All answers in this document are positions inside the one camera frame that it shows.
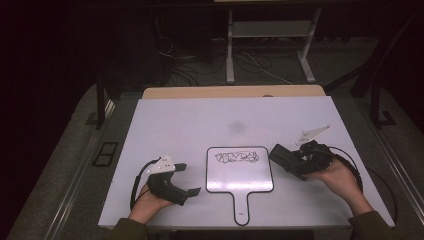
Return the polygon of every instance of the hand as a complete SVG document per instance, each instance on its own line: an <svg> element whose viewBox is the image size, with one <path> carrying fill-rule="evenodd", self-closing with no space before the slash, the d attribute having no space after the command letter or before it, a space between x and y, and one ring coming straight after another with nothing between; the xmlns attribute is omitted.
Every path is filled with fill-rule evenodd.
<svg viewBox="0 0 424 240"><path fill-rule="evenodd" d="M324 171L305 176L323 181L333 193L346 201L354 216L373 211L368 200L359 189L355 176L339 160L333 159L331 165Z"/></svg>
<svg viewBox="0 0 424 240"><path fill-rule="evenodd" d="M131 210L129 219L137 221L142 224L148 223L162 208L173 205L174 203L158 198L153 195L147 186L141 188L140 197L134 204Z"/></svg>

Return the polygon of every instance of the black drawing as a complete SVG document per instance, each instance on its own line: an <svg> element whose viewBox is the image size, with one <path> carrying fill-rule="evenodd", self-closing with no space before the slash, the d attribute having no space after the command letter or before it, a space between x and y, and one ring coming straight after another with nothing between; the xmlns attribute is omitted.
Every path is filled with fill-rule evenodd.
<svg viewBox="0 0 424 240"><path fill-rule="evenodd" d="M255 163L259 161L259 157L255 151L240 151L232 153L217 153L215 154L216 160L222 163L231 162L251 162Z"/></svg>

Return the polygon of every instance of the sleeve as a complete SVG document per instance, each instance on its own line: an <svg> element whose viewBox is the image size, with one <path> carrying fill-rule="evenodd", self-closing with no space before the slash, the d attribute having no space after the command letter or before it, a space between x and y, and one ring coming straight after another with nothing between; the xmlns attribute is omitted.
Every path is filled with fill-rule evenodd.
<svg viewBox="0 0 424 240"><path fill-rule="evenodd" d="M399 240L400 237L387 225L376 211L360 214L349 219L360 240Z"/></svg>
<svg viewBox="0 0 424 240"><path fill-rule="evenodd" d="M119 219L108 240L144 240L147 226L127 218Z"/></svg>

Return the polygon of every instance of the metal stand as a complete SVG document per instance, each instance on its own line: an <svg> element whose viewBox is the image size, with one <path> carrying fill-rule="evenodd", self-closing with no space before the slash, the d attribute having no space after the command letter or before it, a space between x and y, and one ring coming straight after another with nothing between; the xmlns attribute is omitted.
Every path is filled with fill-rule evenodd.
<svg viewBox="0 0 424 240"><path fill-rule="evenodd" d="M308 55L315 29L318 25L318 19L321 14L321 8L314 11L312 20L305 21L267 21L267 22L233 22L233 12L229 11L228 16L228 41L227 41L227 83L234 84L234 65L233 65L233 38L246 37L305 37L305 45L298 54L299 63L309 83L315 82L315 77L309 66Z"/></svg>

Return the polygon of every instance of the table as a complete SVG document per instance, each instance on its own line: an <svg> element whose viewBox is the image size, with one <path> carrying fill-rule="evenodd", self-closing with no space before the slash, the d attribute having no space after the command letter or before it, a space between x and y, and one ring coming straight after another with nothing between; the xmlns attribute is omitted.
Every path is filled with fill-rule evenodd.
<svg viewBox="0 0 424 240"><path fill-rule="evenodd" d="M147 89L134 113L99 225L113 227L119 218L128 215L130 192L139 170L148 161L170 154L174 162L188 164L186 171L174 175L174 185L202 190L183 207L175 205L161 211L149 223L150 229L240 229L233 219L231 196L211 194L205 189L207 149L264 146L270 151L279 143L296 150L301 130L328 124L332 129L316 140L341 148L355 159L365 196L393 226L332 99L319 86ZM350 226L349 207L323 183L300 181L273 162L271 170L274 190L249 195L250 222L243 229Z"/></svg>

